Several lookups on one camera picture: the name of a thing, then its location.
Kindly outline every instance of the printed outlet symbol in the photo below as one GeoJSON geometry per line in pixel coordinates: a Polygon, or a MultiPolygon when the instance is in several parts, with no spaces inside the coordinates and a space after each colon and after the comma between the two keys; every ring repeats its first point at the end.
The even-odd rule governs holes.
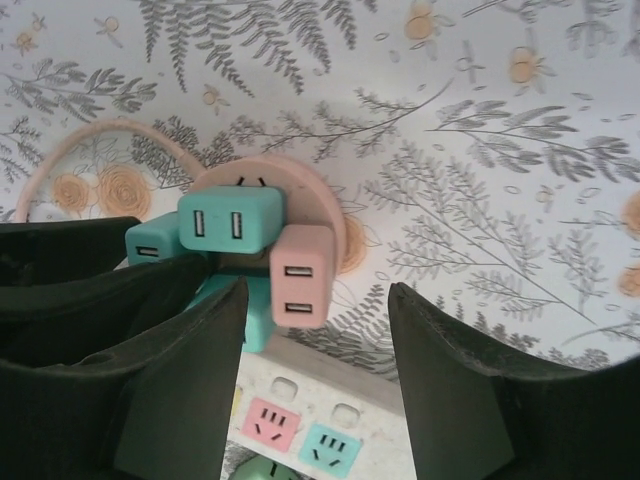
{"type": "Polygon", "coordinates": [[[314,424],[298,458],[337,478],[346,478],[360,453],[362,442],[349,435],[314,424]]]}
{"type": "Polygon", "coordinates": [[[254,398],[242,427],[242,434],[286,453],[300,425],[300,415],[254,398]]]}

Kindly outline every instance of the pink round base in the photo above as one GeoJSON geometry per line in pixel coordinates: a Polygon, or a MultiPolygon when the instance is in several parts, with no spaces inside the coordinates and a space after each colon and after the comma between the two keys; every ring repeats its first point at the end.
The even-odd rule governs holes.
{"type": "Polygon", "coordinates": [[[292,158],[264,154],[218,165],[200,174],[190,192],[215,185],[276,187],[287,196],[287,223],[326,225],[336,237],[336,272],[347,250],[347,227],[331,188],[311,167],[292,158]]]}

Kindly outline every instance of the wallpaper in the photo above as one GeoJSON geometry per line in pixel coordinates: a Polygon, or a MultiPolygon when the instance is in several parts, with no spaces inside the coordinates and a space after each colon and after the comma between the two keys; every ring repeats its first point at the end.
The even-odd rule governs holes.
{"type": "MultiPolygon", "coordinates": [[[[291,338],[397,381],[386,294],[404,281],[599,368],[640,347],[639,78],[640,0],[0,0],[0,220],[97,118],[152,124],[206,166],[285,152],[367,245],[326,328],[291,338]]],[[[102,134],[31,218],[144,220],[188,185],[146,139],[102,134]]]]}

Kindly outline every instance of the teal outlet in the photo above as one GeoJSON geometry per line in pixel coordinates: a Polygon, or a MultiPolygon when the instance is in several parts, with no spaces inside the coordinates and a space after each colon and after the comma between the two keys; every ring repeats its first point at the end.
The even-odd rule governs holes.
{"type": "Polygon", "coordinates": [[[360,453],[362,442],[315,423],[298,453],[301,462],[337,478],[347,478],[360,453]]]}
{"type": "Polygon", "coordinates": [[[129,265],[157,262],[188,253],[178,237],[177,212],[131,227],[124,235],[129,265]]]}
{"type": "MultiPolygon", "coordinates": [[[[237,280],[238,275],[213,275],[187,308],[200,303],[202,299],[223,289],[237,280]]],[[[264,350],[275,329],[271,316],[271,282],[268,276],[245,276],[249,288],[247,323],[244,330],[243,352],[259,353],[264,350]]]]}
{"type": "Polygon", "coordinates": [[[285,197],[271,187],[210,187],[178,201],[180,242],[189,250],[258,253],[285,221],[285,197]]]}

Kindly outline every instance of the cube socket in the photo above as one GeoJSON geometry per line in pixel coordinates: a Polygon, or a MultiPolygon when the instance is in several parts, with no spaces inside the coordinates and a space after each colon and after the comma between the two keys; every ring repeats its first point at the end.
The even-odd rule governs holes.
{"type": "Polygon", "coordinates": [[[124,236],[129,265],[157,262],[190,253],[178,238],[178,214],[169,212],[128,229],[124,236]]]}
{"type": "Polygon", "coordinates": [[[254,254],[273,244],[285,220],[277,188],[215,186],[178,201],[180,242],[189,250],[254,254]]]}
{"type": "Polygon", "coordinates": [[[333,231],[287,225],[270,254],[271,307],[277,325],[319,328],[327,320],[335,277],[333,231]]]}

